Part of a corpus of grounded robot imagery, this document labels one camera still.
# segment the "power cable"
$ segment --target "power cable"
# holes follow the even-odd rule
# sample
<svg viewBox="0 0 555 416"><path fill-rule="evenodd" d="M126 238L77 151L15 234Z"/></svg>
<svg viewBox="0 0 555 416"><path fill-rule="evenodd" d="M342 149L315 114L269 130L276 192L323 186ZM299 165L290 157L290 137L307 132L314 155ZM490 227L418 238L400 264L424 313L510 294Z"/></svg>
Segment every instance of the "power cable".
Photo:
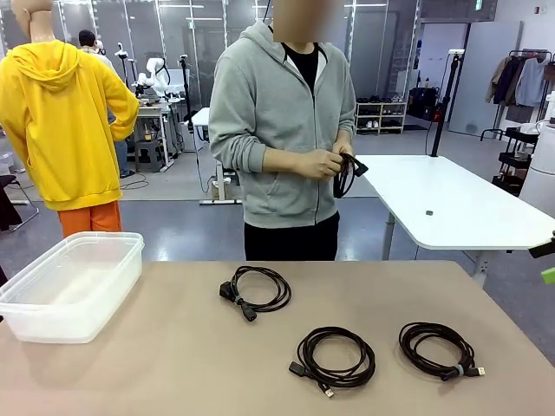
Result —
<svg viewBox="0 0 555 416"><path fill-rule="evenodd" d="M368 171L368 167L354 156L341 153L341 157L343 157L341 171L333 179L334 198L343 198L347 195L355 182L355 177L360 178Z"/></svg>
<svg viewBox="0 0 555 416"><path fill-rule="evenodd" d="M249 272L269 277L277 287L276 296L267 303L250 303L239 294L238 281ZM230 302L237 304L243 311L243 315L248 322L257 319L257 312L274 312L284 307L291 300L291 286L276 271L265 267L241 266L236 271L229 282L224 282L219 286L219 295Z"/></svg>

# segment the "door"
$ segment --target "door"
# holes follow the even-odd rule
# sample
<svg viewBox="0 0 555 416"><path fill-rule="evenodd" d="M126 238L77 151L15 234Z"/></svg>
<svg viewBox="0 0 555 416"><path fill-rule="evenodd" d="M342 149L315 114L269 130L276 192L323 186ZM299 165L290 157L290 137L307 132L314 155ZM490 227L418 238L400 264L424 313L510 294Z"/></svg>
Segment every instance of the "door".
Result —
<svg viewBox="0 0 555 416"><path fill-rule="evenodd" d="M493 72L520 43L522 22L472 23L449 131L480 136L492 128L497 105L486 102Z"/></svg>

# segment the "shoe rack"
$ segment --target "shoe rack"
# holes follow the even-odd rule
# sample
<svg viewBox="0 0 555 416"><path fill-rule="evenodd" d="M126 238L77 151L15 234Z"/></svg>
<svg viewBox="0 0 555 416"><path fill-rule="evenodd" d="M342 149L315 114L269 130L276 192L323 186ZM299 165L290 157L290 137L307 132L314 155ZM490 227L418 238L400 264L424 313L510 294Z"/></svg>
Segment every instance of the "shoe rack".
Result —
<svg viewBox="0 0 555 416"><path fill-rule="evenodd" d="M406 102L357 102L355 113L356 132L402 133L406 115ZM390 120L395 120L401 125L390 126ZM369 121L377 121L377 127L367 127Z"/></svg>

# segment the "white robotic arm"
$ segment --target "white robotic arm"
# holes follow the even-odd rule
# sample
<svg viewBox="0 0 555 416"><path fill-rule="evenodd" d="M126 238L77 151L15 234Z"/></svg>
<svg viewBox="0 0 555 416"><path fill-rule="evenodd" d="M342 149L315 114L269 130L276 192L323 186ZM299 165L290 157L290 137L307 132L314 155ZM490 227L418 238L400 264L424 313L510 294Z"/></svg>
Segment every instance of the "white robotic arm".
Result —
<svg viewBox="0 0 555 416"><path fill-rule="evenodd" d="M164 58L150 58L147 62L147 71L150 73L150 77L147 77L144 73L140 73L137 85L144 89L152 88L156 95L165 97L170 80L169 73L167 73L168 81L166 81L165 76L162 74L164 69L167 73L166 60Z"/></svg>

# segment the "mannequin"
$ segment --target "mannequin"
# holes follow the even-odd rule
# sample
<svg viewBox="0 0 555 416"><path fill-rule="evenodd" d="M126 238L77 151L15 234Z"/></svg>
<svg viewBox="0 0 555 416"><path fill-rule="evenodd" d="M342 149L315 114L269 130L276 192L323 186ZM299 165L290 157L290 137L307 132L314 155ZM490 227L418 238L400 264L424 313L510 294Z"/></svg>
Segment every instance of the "mannequin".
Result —
<svg viewBox="0 0 555 416"><path fill-rule="evenodd" d="M0 124L64 237L121 231L114 142L133 131L139 103L107 65L56 40L52 3L11 0L31 43L0 65Z"/></svg>
<svg viewBox="0 0 555 416"><path fill-rule="evenodd" d="M52 31L52 0L11 0L11 11L31 42L56 39Z"/></svg>

